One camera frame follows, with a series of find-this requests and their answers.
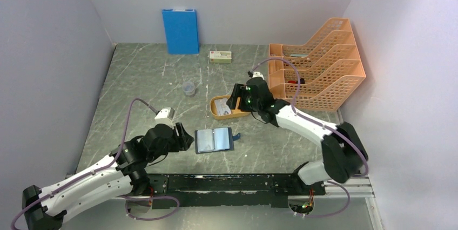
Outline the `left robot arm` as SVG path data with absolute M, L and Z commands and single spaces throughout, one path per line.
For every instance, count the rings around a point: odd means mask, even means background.
M 193 142 L 182 123 L 157 124 L 61 182 L 43 188 L 29 186 L 22 194 L 28 229 L 60 229 L 65 219 L 107 199 L 152 193 L 148 164 L 171 152 L 186 151 Z

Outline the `blue card holder wallet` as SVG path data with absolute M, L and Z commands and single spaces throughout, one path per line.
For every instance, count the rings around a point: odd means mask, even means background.
M 241 133 L 233 135 L 231 127 L 213 128 L 214 150 L 209 152 L 199 152 L 197 150 L 197 130 L 194 132 L 196 154 L 225 152 L 234 150 L 234 142 L 241 138 Z

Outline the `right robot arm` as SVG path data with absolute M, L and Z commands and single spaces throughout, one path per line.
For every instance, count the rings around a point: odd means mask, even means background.
M 321 160 L 305 162 L 292 173 L 291 186 L 297 194 L 321 181 L 345 183 L 362 167 L 368 171 L 368 155 L 353 125 L 325 122 L 274 98 L 261 77 L 235 84 L 226 104 L 232 110 L 257 113 L 264 123 L 297 133 L 321 149 Z

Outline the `white VIP credit card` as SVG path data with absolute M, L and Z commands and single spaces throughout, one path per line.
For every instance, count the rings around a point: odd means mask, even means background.
M 215 108 L 216 108 L 216 114 L 218 116 L 227 116 L 227 115 L 232 114 L 231 109 L 226 104 L 227 101 L 228 101 L 227 98 L 220 98 L 214 101 Z

